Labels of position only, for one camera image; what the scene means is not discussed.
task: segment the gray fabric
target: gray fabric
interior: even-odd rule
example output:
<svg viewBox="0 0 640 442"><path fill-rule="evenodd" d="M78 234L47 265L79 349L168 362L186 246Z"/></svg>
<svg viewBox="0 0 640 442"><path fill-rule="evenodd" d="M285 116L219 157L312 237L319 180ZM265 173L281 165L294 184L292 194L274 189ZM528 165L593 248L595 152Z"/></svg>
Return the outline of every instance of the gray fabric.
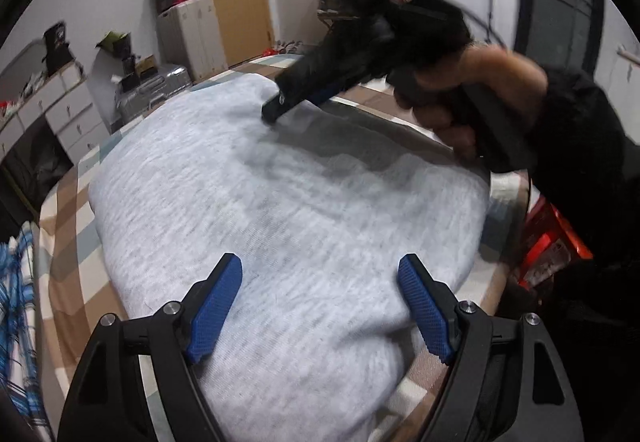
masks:
<svg viewBox="0 0 640 442"><path fill-rule="evenodd" d="M366 440L414 355L398 262L415 252L457 289L488 186L310 104L271 129L275 91L247 75L177 96L122 140L89 189L106 268L138 317L237 254L242 287L199 375L224 433Z"/></svg>

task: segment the black sleeve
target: black sleeve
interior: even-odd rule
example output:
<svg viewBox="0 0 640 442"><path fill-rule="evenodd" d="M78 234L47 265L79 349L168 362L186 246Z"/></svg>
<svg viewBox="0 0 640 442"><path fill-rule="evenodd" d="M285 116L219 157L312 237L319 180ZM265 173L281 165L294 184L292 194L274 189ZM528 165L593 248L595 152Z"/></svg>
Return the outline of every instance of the black sleeve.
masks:
<svg viewBox="0 0 640 442"><path fill-rule="evenodd" d="M547 75L542 113L527 136L538 153L533 183L571 222L598 265L636 259L639 146L585 74L549 69Z"/></svg>

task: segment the human hand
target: human hand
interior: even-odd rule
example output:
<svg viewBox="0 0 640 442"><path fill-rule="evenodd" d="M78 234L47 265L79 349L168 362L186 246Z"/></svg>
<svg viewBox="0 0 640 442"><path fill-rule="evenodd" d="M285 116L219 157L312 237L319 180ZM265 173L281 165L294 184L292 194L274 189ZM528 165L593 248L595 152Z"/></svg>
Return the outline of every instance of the human hand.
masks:
<svg viewBox="0 0 640 442"><path fill-rule="evenodd" d="M433 67L415 73L425 90L440 91L462 83L483 83L523 118L527 127L536 122L548 81L546 73L524 56L497 46L470 45L462 52L443 58ZM402 109L412 104L394 92ZM460 157L476 156L476 134L469 126L453 124L449 110L441 105L413 107L415 119L434 133Z"/></svg>

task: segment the person's arm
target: person's arm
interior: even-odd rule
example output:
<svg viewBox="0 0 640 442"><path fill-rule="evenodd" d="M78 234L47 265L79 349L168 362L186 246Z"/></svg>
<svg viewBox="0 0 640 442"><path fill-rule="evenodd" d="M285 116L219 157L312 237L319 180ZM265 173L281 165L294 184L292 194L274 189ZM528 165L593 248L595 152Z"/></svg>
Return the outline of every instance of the person's arm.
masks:
<svg viewBox="0 0 640 442"><path fill-rule="evenodd" d="M640 151L604 92L585 75L545 71L497 47L469 47L416 78L429 90L462 82L490 86L530 127L527 138L538 153L534 183L596 259L621 261L640 251ZM446 109L414 108L414 114L459 154L475 155L473 130L452 125Z"/></svg>

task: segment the blue plaid fabric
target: blue plaid fabric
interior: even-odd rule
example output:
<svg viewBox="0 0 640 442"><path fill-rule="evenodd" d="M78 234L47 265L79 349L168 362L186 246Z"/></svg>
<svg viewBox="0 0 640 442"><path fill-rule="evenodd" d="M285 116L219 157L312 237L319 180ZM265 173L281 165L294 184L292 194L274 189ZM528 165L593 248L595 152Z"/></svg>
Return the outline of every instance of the blue plaid fabric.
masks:
<svg viewBox="0 0 640 442"><path fill-rule="evenodd" d="M35 321L33 231L25 223L17 240L0 244L0 384L40 438L49 442L53 434L38 381Z"/></svg>

